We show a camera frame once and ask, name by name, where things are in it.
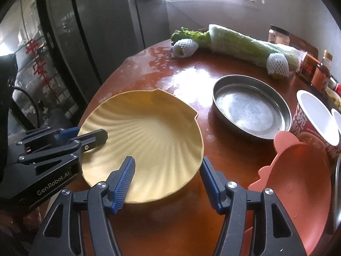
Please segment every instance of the round table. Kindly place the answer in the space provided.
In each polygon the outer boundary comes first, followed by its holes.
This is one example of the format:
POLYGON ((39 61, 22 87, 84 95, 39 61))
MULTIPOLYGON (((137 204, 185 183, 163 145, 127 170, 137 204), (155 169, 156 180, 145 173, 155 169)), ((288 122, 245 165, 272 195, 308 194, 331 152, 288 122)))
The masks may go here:
MULTIPOLYGON (((232 134, 212 108, 212 88, 224 75, 243 74, 272 86, 286 100, 293 114, 296 92, 308 90, 299 78, 273 80, 267 71, 225 55, 198 51, 186 59, 172 58, 170 40, 141 51, 124 61, 101 86, 87 107, 80 125, 103 101, 130 90, 163 89, 199 112, 199 123, 208 156, 216 170, 247 188, 257 171, 271 164, 276 153, 270 142, 249 142, 232 134)), ((88 189, 81 177, 70 184, 73 191, 88 189)), ((199 174, 180 191, 162 200, 125 204, 111 223, 123 255, 211 256, 224 216, 212 209, 199 174)), ((82 215, 87 255, 93 255, 87 215, 82 215)))

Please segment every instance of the condiment jar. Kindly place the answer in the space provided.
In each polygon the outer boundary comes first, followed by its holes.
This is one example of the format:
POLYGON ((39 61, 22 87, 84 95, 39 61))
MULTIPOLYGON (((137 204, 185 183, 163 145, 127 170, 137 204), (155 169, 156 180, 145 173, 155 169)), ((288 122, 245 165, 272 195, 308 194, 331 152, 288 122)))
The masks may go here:
POLYGON ((330 77, 330 80, 329 80, 329 82, 328 82, 328 87, 329 87, 331 90, 335 91, 336 86, 337 86, 337 82, 333 79, 333 77, 330 77))
POLYGON ((333 56, 325 50, 323 52, 322 62, 316 67, 315 74, 311 80, 311 84, 320 92, 324 92, 330 80, 330 67, 333 56))
POLYGON ((310 84, 318 64, 319 61, 306 52, 304 60, 301 62, 301 66, 297 70, 297 75, 310 84))
POLYGON ((278 28, 274 25, 270 26, 270 30, 269 30, 269 38, 268 38, 268 42, 271 43, 281 43, 284 45, 288 45, 290 43, 290 33, 286 30, 283 30, 281 28, 278 28))
POLYGON ((341 95, 341 84, 337 83, 335 90, 334 90, 338 95, 341 95))

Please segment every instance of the pink plate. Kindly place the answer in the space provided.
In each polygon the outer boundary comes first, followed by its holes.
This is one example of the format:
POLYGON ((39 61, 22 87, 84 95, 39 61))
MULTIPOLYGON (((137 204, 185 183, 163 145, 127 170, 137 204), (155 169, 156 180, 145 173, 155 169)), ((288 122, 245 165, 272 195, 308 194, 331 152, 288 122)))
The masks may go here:
MULTIPOLYGON (((260 179, 248 189, 262 191, 272 188, 292 219, 310 255, 316 247, 327 222, 331 183, 325 156, 314 146, 299 142, 289 132, 279 132, 274 139, 278 155, 270 166, 259 170, 260 179)), ((246 239, 250 247, 252 217, 247 217, 246 239)), ((249 249, 243 247, 244 253, 249 249)))

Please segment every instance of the food container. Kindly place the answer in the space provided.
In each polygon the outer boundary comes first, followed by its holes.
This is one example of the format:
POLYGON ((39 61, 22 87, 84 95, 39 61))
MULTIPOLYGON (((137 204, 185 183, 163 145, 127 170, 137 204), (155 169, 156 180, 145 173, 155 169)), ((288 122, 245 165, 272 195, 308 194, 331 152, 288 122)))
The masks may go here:
POLYGON ((317 65, 313 79, 311 80, 312 86, 322 93, 325 91, 331 78, 330 67, 332 60, 333 56, 325 50, 323 52, 323 59, 317 65))
POLYGON ((339 131, 326 106, 311 93, 297 92, 297 108, 290 132, 301 142, 311 144, 332 159, 340 153, 339 131))
POLYGON ((145 203, 175 193, 202 164, 204 141, 197 116, 194 108, 161 89, 111 97, 79 131, 79 135, 102 128, 108 132, 103 146, 84 153, 84 179, 90 186, 105 181, 131 155, 136 171, 125 203, 145 203))
POLYGON ((307 83, 311 83, 319 61, 307 52, 305 53, 306 54, 304 56, 304 60, 301 62, 301 66, 297 70, 297 75, 305 80, 307 83))
MULTIPOLYGON (((259 169, 259 180, 248 189, 274 190, 294 223, 309 256, 318 244, 328 219, 331 200, 329 168, 320 151, 300 142, 289 132, 277 133, 273 144, 277 151, 276 157, 270 166, 259 169)), ((245 228, 251 226, 252 219, 249 218, 245 228)), ((248 229, 244 233, 241 256, 249 255, 250 231, 248 229)))
POLYGON ((233 132, 251 141, 272 141, 288 131, 291 113, 285 100, 272 87, 244 75, 221 77, 213 87, 217 116, 233 132))
POLYGON ((341 110, 341 97, 329 87, 326 88, 327 96, 332 100, 332 103, 328 103, 331 108, 337 107, 341 110))
POLYGON ((329 82, 328 82, 328 87, 331 90, 335 90, 337 86, 337 82, 333 79, 333 77, 330 78, 329 82))
POLYGON ((335 92, 336 92, 338 95, 341 95, 341 84, 340 84, 340 83, 337 83, 337 84, 336 84, 335 92))
POLYGON ((334 226, 334 232, 337 230, 337 228, 340 225, 341 222, 341 170, 340 170, 340 164, 341 164, 341 155, 339 155, 338 160, 336 162, 336 166, 333 170, 332 176, 331 176, 331 198, 332 198, 332 211, 333 211, 333 226, 334 226))
MULTIPOLYGON (((336 110, 336 109, 332 109, 331 110, 331 115, 333 116, 338 129, 339 129, 339 133, 341 134, 341 114, 336 110)), ((337 154, 340 155, 341 154, 341 139, 337 148, 337 154)))
POLYGON ((270 26, 268 42, 288 45, 290 43, 290 33, 274 25, 270 26))

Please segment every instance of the bright window light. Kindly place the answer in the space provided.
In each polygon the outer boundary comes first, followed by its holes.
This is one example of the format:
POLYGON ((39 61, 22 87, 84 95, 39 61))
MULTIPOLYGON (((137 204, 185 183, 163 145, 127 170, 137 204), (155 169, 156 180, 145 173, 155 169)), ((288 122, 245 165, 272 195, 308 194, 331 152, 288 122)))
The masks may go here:
POLYGON ((0 44, 0 56, 6 56, 8 54, 10 54, 11 51, 8 49, 8 47, 6 46, 6 44, 3 42, 0 44))
POLYGON ((18 33, 18 40, 19 40, 19 43, 21 43, 21 41, 23 40, 23 37, 21 36, 21 32, 18 33))

